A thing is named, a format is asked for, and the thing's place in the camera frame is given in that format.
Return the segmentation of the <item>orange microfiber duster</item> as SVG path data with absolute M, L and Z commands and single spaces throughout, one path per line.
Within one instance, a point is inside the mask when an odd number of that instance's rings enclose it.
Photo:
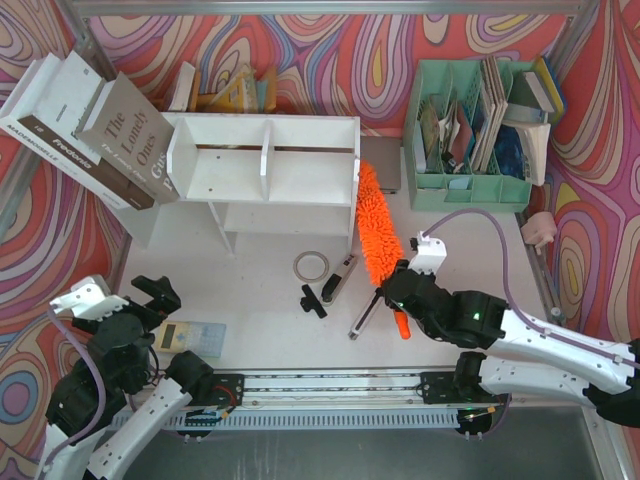
M 382 289 L 404 250 L 396 235 L 392 215 L 374 168 L 360 163 L 356 224 L 366 271 L 373 286 Z

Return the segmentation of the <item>black white marker pen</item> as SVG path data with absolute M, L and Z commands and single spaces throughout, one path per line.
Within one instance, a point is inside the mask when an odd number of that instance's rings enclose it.
M 355 321 L 351 325 L 351 328 L 348 332 L 348 338 L 350 340 L 356 340 L 361 335 L 362 331 L 365 329 L 372 316 L 375 314 L 382 297 L 382 289 L 377 288 L 373 292 L 371 298 L 367 301 L 363 310 L 356 316 Z

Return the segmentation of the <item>clear tape roll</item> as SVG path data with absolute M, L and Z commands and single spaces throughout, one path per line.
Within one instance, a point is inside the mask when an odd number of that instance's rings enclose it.
M 318 251 L 300 253 L 293 261 L 293 273 L 303 283 L 316 283 L 329 273 L 328 258 Z

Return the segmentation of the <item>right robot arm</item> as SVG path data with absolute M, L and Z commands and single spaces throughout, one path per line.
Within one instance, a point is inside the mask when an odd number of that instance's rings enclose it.
M 382 285 L 392 309 L 435 341 L 462 349 L 452 383 L 465 400 L 528 393 L 639 425 L 639 343 L 588 337 L 530 317 L 479 291 L 449 293 L 432 275 L 399 270 Z

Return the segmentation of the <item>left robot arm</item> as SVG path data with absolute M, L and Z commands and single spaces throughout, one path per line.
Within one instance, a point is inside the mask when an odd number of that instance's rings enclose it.
M 46 410 L 39 479 L 121 479 L 181 408 L 213 398 L 212 368 L 191 351 L 164 371 L 150 363 L 154 330 L 181 307 L 170 280 L 139 275 L 144 305 L 88 276 L 49 303 L 48 319 L 79 353 Z

